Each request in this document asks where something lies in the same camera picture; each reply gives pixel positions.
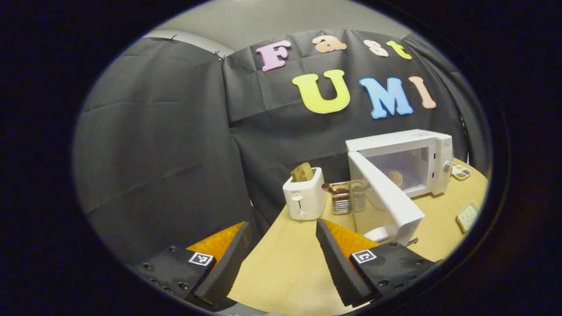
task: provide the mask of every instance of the blue letter m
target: blue letter m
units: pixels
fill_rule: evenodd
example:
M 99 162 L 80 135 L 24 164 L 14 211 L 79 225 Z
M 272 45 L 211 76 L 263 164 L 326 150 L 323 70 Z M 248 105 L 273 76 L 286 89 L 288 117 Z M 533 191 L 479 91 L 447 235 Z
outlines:
M 387 116 L 383 105 L 391 115 L 394 115 L 395 101 L 398 114 L 403 115 L 413 112 L 404 94 L 404 89 L 402 89 L 402 81 L 400 79 L 388 78 L 388 91 L 373 78 L 363 78 L 359 80 L 359 83 L 367 88 L 371 103 L 373 104 L 371 116 L 374 119 L 381 119 Z

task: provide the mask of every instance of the metal utensil holder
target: metal utensil holder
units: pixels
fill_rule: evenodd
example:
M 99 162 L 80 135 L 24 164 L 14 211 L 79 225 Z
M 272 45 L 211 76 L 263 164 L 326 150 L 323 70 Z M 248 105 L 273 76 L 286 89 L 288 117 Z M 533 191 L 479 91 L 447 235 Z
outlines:
M 351 193 L 351 210 L 353 212 L 361 212 L 365 210 L 365 202 L 367 198 L 366 190 L 367 187 L 363 186 L 361 181 L 351 181 L 350 183 L 350 193 Z
M 336 182 L 330 184 L 330 188 L 335 191 L 334 187 L 344 188 L 347 193 L 332 194 L 332 205 L 334 214 L 348 214 L 351 212 L 351 190 L 349 182 Z

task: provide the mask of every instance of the bread roll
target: bread roll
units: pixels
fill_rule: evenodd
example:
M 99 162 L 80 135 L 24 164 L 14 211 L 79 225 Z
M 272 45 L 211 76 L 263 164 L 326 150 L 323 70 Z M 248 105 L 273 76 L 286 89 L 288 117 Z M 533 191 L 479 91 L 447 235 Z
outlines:
M 387 176 L 392 182 L 394 182 L 394 184 L 396 184 L 396 186 L 398 186 L 399 188 L 402 186 L 404 178 L 402 177 L 402 174 L 400 172 L 391 171 L 387 174 Z

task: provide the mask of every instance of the foam letter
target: foam letter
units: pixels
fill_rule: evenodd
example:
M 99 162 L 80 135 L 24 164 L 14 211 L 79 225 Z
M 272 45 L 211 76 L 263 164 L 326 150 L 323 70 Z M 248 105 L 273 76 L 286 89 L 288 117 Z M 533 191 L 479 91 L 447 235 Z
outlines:
M 420 96 L 422 98 L 421 104 L 423 105 L 423 107 L 425 107 L 426 109 L 433 109 L 434 107 L 437 106 L 435 101 L 433 101 L 433 99 L 429 95 L 429 92 L 427 91 L 425 84 L 423 84 L 423 79 L 421 77 L 412 76 L 409 77 L 408 80 L 414 83 L 416 89 L 418 89 L 418 92 L 420 93 Z
M 405 58 L 405 59 L 412 59 L 412 56 L 410 54 L 407 54 L 407 53 L 404 52 L 404 46 L 402 46 L 400 44 L 397 44 L 393 40 L 391 40 L 390 42 L 387 42 L 387 45 L 394 48 L 394 50 L 398 53 L 398 55 L 400 55 L 400 57 Z
M 325 100 L 320 95 L 316 84 L 318 76 L 315 74 L 295 77 L 293 84 L 301 91 L 302 102 L 310 111 L 325 114 L 343 110 L 350 103 L 350 92 L 343 81 L 343 70 L 328 70 L 324 77 L 330 78 L 336 89 L 336 97 L 332 100 Z
M 346 44 L 340 42 L 339 39 L 331 35 L 318 36 L 312 40 L 312 43 L 316 44 L 314 48 L 321 53 L 328 53 L 334 49 L 341 51 L 347 47 Z
M 291 42 L 288 40 L 282 40 L 281 42 L 269 44 L 256 49 L 256 52 L 261 54 L 261 58 L 264 60 L 264 66 L 261 68 L 263 71 L 268 71 L 271 69 L 283 67 L 285 65 L 284 60 L 280 60 L 277 56 L 282 58 L 287 58 L 289 53 L 285 47 L 290 47 Z
M 388 52 L 380 46 L 379 43 L 375 42 L 374 40 L 364 40 L 363 43 L 369 47 L 369 50 L 373 52 L 373 54 L 380 56 L 380 57 L 388 57 Z
M 369 97 L 371 98 L 371 103 L 373 104 L 373 112 L 371 116 L 374 119 L 381 119 L 387 116 L 387 112 L 383 109 L 386 107 L 387 111 L 391 115 L 394 115 L 395 111 L 395 101 L 396 101 L 396 112 L 398 114 L 410 114 L 414 110 L 410 107 L 408 99 L 404 94 L 404 89 L 402 89 L 402 81 L 398 78 L 388 78 L 388 91 L 386 91 L 378 81 L 373 78 L 363 78 L 359 80 L 359 83 L 367 88 Z

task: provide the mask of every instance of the microwave control knob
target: microwave control knob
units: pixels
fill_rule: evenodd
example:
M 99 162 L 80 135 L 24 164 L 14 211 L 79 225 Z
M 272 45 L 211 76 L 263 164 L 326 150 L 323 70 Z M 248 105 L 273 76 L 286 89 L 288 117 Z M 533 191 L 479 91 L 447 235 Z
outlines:
M 451 163 L 449 161 L 445 161 L 445 164 L 443 164 L 443 172 L 445 173 L 449 172 L 450 167 L 451 167 Z

